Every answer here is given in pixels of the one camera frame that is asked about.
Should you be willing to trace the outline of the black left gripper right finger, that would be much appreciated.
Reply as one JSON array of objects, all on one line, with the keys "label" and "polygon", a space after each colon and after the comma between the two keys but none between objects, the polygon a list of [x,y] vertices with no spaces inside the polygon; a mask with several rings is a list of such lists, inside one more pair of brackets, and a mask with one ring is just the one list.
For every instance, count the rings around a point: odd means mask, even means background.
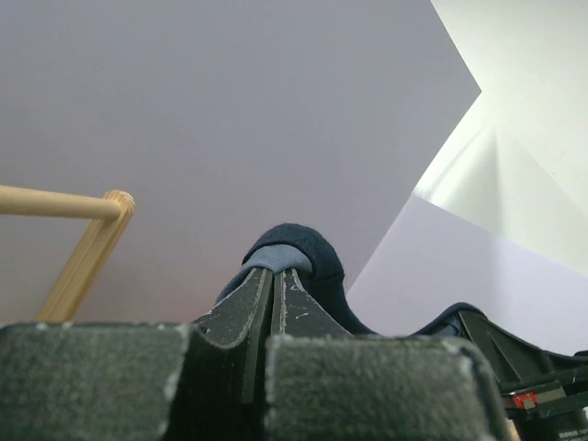
[{"label": "black left gripper right finger", "polygon": [[305,290],[295,269],[274,277],[272,335],[307,338],[351,338],[350,334]]}]

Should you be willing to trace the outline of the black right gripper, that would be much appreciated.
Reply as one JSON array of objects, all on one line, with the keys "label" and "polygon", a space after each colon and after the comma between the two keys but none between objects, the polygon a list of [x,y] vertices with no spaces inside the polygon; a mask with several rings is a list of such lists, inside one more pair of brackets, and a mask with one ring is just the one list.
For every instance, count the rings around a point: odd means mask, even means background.
[{"label": "black right gripper", "polygon": [[587,353],[555,354],[506,332],[477,311],[457,313],[461,335],[490,362],[521,440],[587,438]]}]

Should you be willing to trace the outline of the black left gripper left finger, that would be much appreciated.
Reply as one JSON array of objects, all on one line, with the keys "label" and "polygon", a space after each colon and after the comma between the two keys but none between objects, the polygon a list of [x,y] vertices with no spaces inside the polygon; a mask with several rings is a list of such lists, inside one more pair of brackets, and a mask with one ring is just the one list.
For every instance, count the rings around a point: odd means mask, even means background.
[{"label": "black left gripper left finger", "polygon": [[244,282],[196,320],[198,369],[219,395],[252,404],[263,377],[274,275],[252,269]]}]

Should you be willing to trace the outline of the navy blue tank top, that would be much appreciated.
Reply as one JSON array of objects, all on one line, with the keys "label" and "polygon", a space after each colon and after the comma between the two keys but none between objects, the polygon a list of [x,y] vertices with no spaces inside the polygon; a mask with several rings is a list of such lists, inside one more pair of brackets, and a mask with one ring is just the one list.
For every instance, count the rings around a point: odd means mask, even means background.
[{"label": "navy blue tank top", "polygon": [[244,282],[254,268],[275,275],[294,269],[303,289],[340,327],[354,337],[381,339],[350,309],[344,289],[345,271],[334,247],[316,230],[298,223],[282,223],[263,233],[243,257],[240,269],[223,287],[215,306]]}]

